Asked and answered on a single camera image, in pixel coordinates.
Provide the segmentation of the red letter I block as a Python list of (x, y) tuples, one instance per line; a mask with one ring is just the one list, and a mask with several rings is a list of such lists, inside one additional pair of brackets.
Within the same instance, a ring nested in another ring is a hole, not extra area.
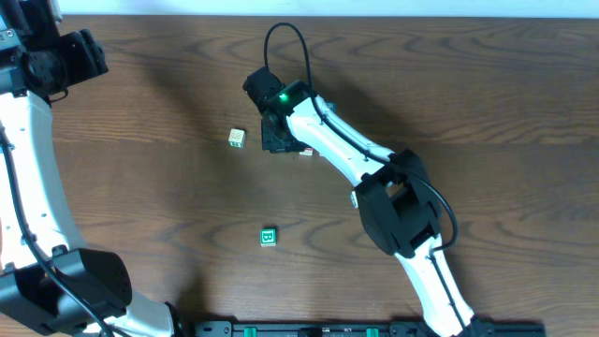
[(314, 149), (313, 148), (306, 148), (302, 152), (300, 152), (299, 154), (300, 155), (305, 155), (305, 156), (312, 156), (314, 154)]

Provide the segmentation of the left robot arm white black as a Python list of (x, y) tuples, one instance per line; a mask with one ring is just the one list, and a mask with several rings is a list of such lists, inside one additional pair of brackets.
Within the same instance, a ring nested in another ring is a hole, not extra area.
[(108, 68), (91, 32), (61, 34), (62, 19), (54, 1), (1, 2), (1, 311), (43, 336), (184, 336), (174, 307), (135, 292), (69, 210), (51, 108)]

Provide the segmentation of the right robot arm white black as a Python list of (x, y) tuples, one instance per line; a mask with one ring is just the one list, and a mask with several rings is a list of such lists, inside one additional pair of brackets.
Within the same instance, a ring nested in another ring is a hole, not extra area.
[(266, 67), (243, 91), (279, 139), (318, 151), (353, 185), (353, 202), (375, 245), (403, 266), (425, 323), (439, 336), (465, 336), (475, 316), (447, 265), (440, 217), (451, 209), (420, 158), (396, 154), (362, 136), (303, 81), (286, 85)]

